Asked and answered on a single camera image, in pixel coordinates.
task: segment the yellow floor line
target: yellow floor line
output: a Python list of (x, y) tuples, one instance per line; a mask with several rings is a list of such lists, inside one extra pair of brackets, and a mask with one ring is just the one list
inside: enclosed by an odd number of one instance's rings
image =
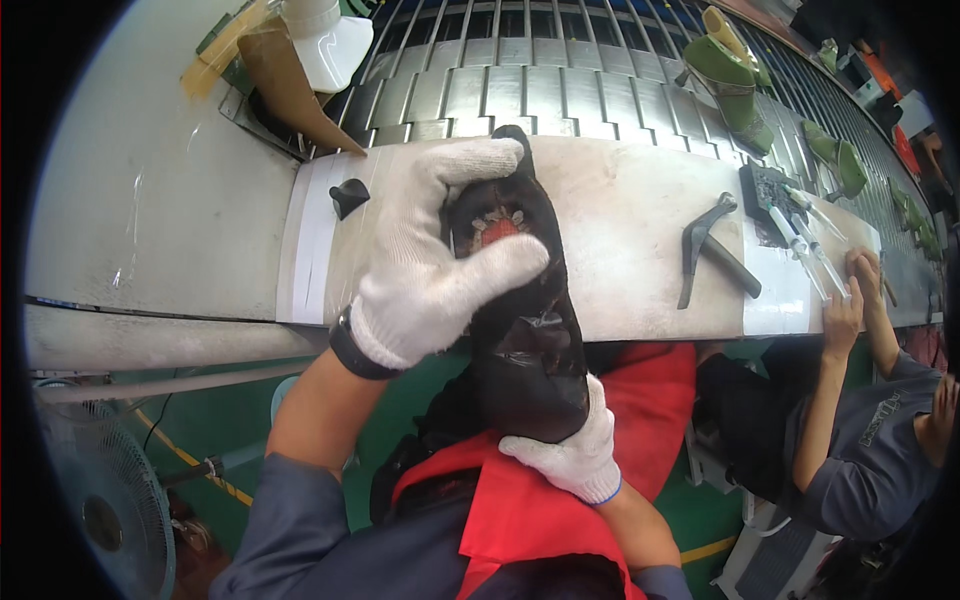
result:
[(700, 559), (717, 554), (718, 552), (723, 552), (736, 543), (736, 538), (737, 536), (730, 536), (725, 540), (715, 541), (714, 543), (709, 543), (706, 546), (700, 546), (699, 548), (682, 552), (680, 554), (680, 561), (683, 564), (692, 563), (693, 561), (699, 561)]
[[(146, 415), (144, 415), (143, 411), (141, 411), (140, 409), (136, 409), (134, 412), (138, 417), (140, 417), (140, 420), (142, 420), (144, 424), (147, 425), (148, 428), (154, 426), (154, 422), (151, 421)], [(156, 427), (154, 429), (154, 436), (158, 440), (163, 442), (168, 448), (173, 450), (174, 453), (177, 454), (177, 456), (179, 456), (180, 459), (183, 460), (190, 467), (195, 467), (196, 465), (200, 464), (200, 461), (198, 461), (194, 457), (187, 454), (186, 450), (174, 444), (173, 441), (170, 438), (168, 438), (165, 433), (160, 431), (159, 427)], [(207, 475), (206, 478), (212, 481), (214, 484), (216, 484), (218, 488), (226, 491), (228, 494), (230, 494), (237, 500), (240, 500), (247, 506), (250, 506), (251, 504), (253, 504), (253, 498), (249, 494), (242, 492), (236, 486), (230, 484), (230, 482), (228, 482), (227, 480), (221, 479), (219, 477), (213, 477), (211, 475)]]

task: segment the gloved thumb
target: gloved thumb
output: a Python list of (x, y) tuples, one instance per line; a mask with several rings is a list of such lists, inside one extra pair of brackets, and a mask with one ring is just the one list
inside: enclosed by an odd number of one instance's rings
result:
[(504, 293), (528, 283), (550, 262), (543, 243), (529, 233), (500, 238), (480, 252), (458, 260), (444, 281), (451, 305), (465, 302), (470, 313)]
[(547, 458), (557, 449), (554, 444), (519, 436), (503, 436), (498, 448), (501, 453), (513, 456), (527, 467), (533, 468), (543, 468)]

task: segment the shirt sleeve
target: shirt sleeve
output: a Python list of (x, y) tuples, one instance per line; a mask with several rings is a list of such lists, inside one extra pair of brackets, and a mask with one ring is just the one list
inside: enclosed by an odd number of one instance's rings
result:
[(936, 369), (918, 363), (912, 356), (901, 350), (900, 355), (897, 357), (897, 362), (894, 363), (894, 368), (890, 370), (890, 376), (887, 377), (887, 381), (920, 378), (939, 379), (941, 376), (941, 373)]
[(693, 600), (686, 576), (678, 566), (648, 566), (633, 579), (649, 600)]
[(833, 458), (817, 469), (804, 494), (804, 510), (819, 515), (827, 533), (862, 541), (882, 540), (901, 528), (911, 511), (896, 504), (886, 478)]
[(270, 454), (240, 549), (213, 582), (209, 597), (282, 598), (348, 536), (343, 490), (333, 474)]

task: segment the electric fan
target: electric fan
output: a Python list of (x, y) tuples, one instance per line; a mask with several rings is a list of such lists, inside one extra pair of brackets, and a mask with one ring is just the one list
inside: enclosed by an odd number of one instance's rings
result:
[(117, 590), (169, 598), (176, 561), (166, 494), (123, 415), (100, 401), (38, 412), (63, 499)]

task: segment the gloved hand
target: gloved hand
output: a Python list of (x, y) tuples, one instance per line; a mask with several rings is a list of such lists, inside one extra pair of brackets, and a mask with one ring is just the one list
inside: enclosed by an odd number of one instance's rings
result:
[(613, 460), (613, 412), (607, 408), (603, 384), (587, 375), (590, 410), (580, 431), (559, 444), (504, 436), (500, 451), (538, 470), (554, 487), (587, 504), (603, 504), (620, 491), (620, 467)]
[(480, 306), (546, 267), (546, 247), (528, 233), (504, 237), (463, 260), (440, 239), (444, 201), (469, 183), (510, 175), (522, 157), (513, 139), (438, 146), (417, 158), (396, 191), (387, 191), (370, 271), (350, 309), (353, 339), (373, 362), (408, 369), (449, 348)]

